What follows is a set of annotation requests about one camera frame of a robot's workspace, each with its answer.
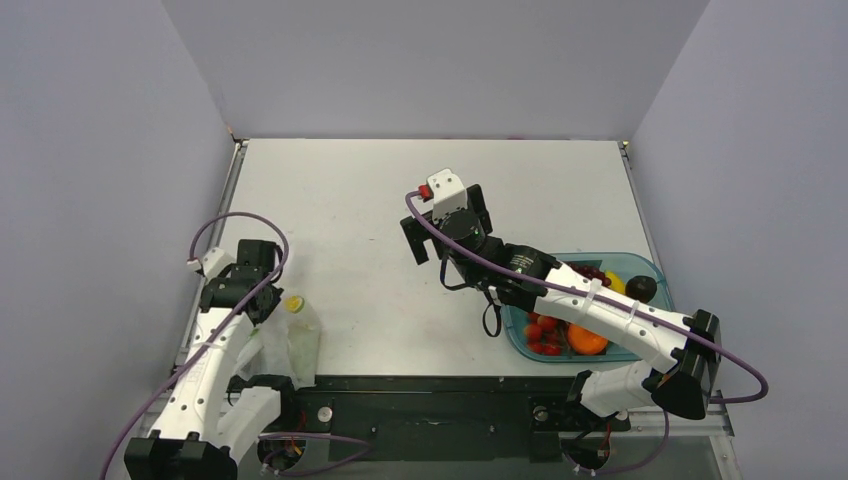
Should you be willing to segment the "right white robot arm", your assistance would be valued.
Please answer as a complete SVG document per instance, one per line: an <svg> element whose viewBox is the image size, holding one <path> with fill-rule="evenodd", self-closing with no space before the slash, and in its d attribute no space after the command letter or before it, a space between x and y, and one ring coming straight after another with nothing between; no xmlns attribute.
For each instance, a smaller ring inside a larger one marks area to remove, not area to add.
<svg viewBox="0 0 848 480"><path fill-rule="evenodd" d="M462 277L459 289L480 291L495 310L514 307L564 320L624 347L637 361L606 371L586 370L573 380L564 400L566 418L578 427L631 409L656 406L689 420L705 418L720 356L715 339L718 320L698 310L685 315L647 305L590 279L532 247L492 236L481 209L478 186L458 194L460 204L444 213L444 197L422 185L409 192L412 205L432 204L422 214L410 207L403 230L417 263L427 261L424 247L433 242L442 263L451 262Z"/></svg>

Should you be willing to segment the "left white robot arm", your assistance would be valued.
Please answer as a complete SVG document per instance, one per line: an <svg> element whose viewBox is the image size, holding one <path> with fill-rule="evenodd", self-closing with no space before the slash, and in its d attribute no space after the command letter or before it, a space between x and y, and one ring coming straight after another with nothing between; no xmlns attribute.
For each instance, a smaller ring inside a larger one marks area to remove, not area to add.
<svg viewBox="0 0 848 480"><path fill-rule="evenodd" d="M270 426L291 427L298 402L289 377L254 375L227 407L231 379L253 357L254 328L274 312L284 252L267 240L242 240L230 257L209 251L189 358L150 431L129 440L123 462L132 479L235 479L240 460Z"/></svg>

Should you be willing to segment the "white plastic bag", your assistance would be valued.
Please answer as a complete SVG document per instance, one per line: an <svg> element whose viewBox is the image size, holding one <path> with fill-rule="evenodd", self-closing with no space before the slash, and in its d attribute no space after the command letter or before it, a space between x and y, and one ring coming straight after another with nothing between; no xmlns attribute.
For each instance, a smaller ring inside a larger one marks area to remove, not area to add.
<svg viewBox="0 0 848 480"><path fill-rule="evenodd" d="M233 374L248 380L254 375L282 375L298 390L316 385L321 321L301 295L281 300L269 318L255 327L240 352Z"/></svg>

